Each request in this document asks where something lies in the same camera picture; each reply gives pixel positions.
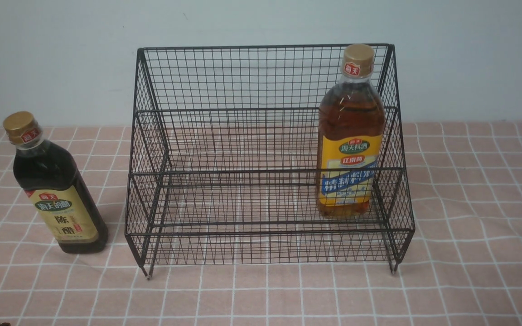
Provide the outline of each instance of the amber liquid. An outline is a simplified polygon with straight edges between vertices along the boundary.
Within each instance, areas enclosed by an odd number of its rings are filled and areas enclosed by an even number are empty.
[[[341,140],[354,136],[380,136],[385,127],[384,106],[369,81],[345,78],[332,87],[319,105],[317,168],[321,168],[323,137]],[[321,189],[321,176],[317,189]],[[325,218],[348,218],[368,211],[369,200],[356,204],[325,206],[317,199],[317,208]]]
[[[59,243],[68,254],[93,254],[100,252],[108,241],[108,228],[84,183],[72,155],[62,147],[44,140],[29,150],[17,149],[13,161],[13,174],[23,190],[67,190],[74,186],[90,215],[98,239],[93,243]]]

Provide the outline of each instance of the red logo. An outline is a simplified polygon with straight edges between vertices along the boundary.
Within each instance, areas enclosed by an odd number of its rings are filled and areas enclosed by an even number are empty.
[[[21,140],[23,140],[24,143],[29,143],[33,139],[35,139],[37,136],[39,136],[39,130],[38,128],[33,128],[31,130],[28,130],[23,133],[21,136]]]
[[[364,155],[346,156],[340,160],[343,165],[354,165],[364,162]]]
[[[343,67],[344,72],[348,75],[359,76],[360,75],[360,66],[353,62],[347,62]]]
[[[44,192],[43,194],[40,194],[39,198],[41,200],[58,200],[58,196],[50,194],[49,192]]]
[[[362,140],[361,140],[361,139],[359,139],[359,138],[354,138],[354,139],[352,139],[352,140],[350,140],[350,141],[348,142],[348,145],[357,145],[357,144],[361,144],[361,143],[362,143]]]

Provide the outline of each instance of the black wire rack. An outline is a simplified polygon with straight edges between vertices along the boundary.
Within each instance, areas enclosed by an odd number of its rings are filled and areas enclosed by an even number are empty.
[[[375,49],[386,108],[371,204],[317,211],[319,102],[346,44],[141,48],[137,52],[125,237],[155,264],[387,260],[414,235],[394,46]]]

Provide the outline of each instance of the pink checkered tablecloth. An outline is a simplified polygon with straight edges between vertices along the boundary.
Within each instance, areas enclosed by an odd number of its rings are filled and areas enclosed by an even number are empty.
[[[522,122],[404,124],[417,231],[386,263],[158,266],[124,239],[128,127],[49,128],[110,228],[64,254],[12,173],[0,129],[0,321],[12,326],[522,325]]]

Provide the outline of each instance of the bottle cap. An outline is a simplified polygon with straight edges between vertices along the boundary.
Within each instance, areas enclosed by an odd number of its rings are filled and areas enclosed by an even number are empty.
[[[16,145],[32,142],[43,131],[33,114],[27,111],[16,112],[8,116],[3,124],[9,141]]]
[[[350,78],[368,76],[373,72],[374,54],[369,45],[349,45],[343,52],[342,73]]]

